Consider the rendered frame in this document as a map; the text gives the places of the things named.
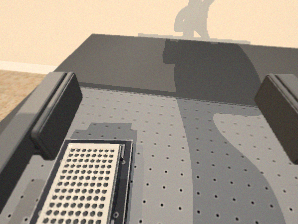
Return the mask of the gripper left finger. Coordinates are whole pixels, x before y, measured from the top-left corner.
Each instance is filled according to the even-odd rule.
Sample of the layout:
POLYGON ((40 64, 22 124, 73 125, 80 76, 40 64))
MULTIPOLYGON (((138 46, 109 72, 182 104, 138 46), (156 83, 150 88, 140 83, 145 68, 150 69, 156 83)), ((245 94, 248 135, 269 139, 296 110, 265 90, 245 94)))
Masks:
POLYGON ((0 214, 33 155, 54 160, 83 99, 74 72, 49 72, 0 135, 0 214))

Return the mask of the white well plate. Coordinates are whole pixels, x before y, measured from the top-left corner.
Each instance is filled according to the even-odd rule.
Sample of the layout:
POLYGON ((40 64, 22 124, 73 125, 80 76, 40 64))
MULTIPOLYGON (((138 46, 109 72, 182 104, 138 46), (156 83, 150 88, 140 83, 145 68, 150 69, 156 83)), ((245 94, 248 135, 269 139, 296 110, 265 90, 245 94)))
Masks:
POLYGON ((69 143, 37 224, 110 224, 121 149, 69 143))

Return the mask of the grey perforated base plate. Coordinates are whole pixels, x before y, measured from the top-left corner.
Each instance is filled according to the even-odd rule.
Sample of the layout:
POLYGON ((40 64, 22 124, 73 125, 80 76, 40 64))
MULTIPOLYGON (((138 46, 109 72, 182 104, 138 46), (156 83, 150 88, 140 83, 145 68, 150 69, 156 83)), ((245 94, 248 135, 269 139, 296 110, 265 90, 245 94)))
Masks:
MULTIPOLYGON (((133 140, 125 224, 298 224, 298 165, 258 106, 80 89, 65 139, 133 140)), ((32 156, 0 224, 28 224, 56 158, 32 156)))

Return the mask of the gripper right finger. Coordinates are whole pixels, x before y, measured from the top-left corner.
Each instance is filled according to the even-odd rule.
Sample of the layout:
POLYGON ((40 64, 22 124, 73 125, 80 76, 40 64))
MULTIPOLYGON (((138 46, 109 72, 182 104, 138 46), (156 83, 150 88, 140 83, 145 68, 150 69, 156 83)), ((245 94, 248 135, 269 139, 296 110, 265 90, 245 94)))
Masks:
POLYGON ((266 75, 254 101, 290 161, 298 165, 298 78, 266 75))

